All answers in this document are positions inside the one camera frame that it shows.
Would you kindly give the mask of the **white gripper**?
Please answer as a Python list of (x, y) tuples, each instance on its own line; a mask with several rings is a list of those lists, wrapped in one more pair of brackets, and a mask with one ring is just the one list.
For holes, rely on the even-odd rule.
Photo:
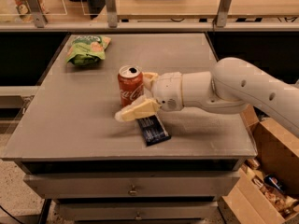
[(179, 111), (182, 102), (182, 74), (180, 72), (158, 75), (153, 72), (143, 73), (143, 84), (147, 90), (151, 89), (154, 98), (141, 95), (130, 105), (115, 114), (115, 120), (127, 122), (153, 116), (161, 108), (163, 111)]

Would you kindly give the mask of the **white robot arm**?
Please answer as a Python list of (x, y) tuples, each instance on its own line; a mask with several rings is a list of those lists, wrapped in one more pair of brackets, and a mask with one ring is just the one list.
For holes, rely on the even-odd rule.
[(209, 71), (143, 75), (150, 96), (142, 95), (115, 114), (118, 121), (143, 119), (163, 111), (197, 107), (236, 114), (253, 105), (299, 136), (299, 89), (238, 58), (224, 58)]

